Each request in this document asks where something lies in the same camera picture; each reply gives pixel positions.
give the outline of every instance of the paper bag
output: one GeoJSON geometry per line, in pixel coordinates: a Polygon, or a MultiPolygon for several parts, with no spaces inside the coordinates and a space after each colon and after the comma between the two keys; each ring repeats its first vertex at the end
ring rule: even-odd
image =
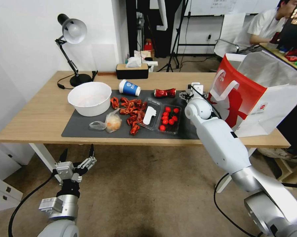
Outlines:
{"type": "Polygon", "coordinates": [[[265,52],[226,54],[209,92],[238,137],[267,135],[297,104],[297,70],[265,52]]]}

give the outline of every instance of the red can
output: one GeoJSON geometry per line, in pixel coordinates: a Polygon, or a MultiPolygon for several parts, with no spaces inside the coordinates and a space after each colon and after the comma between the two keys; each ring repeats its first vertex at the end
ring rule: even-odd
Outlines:
{"type": "Polygon", "coordinates": [[[155,89],[154,90],[154,96],[156,98],[162,98],[162,97],[174,98],[176,96],[176,88],[172,88],[172,89],[169,89],[169,90],[155,89]]]}

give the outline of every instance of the white bowl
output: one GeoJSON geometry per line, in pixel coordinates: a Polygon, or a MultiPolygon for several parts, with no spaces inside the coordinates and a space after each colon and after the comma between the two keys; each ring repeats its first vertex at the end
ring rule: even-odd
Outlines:
{"type": "Polygon", "coordinates": [[[68,94],[68,102],[83,116],[97,116],[110,107],[111,87],[102,82],[87,82],[68,94]]]}

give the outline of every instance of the white t-shirt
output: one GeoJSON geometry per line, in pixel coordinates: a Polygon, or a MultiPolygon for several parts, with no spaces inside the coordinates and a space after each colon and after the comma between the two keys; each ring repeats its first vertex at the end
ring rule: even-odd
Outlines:
{"type": "Polygon", "coordinates": [[[234,40],[234,44],[240,46],[240,50],[251,46],[251,35],[272,39],[276,32],[280,32],[286,23],[286,18],[276,20],[278,9],[268,10],[257,14],[249,23],[243,26],[241,32],[234,40]]]}

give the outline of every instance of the blue paper cup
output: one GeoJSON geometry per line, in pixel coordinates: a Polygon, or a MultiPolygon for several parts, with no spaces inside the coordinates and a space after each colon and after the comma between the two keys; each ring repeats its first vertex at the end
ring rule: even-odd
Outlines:
{"type": "Polygon", "coordinates": [[[139,93],[141,92],[141,88],[123,79],[119,84],[119,91],[120,93],[139,96],[139,93]]]}

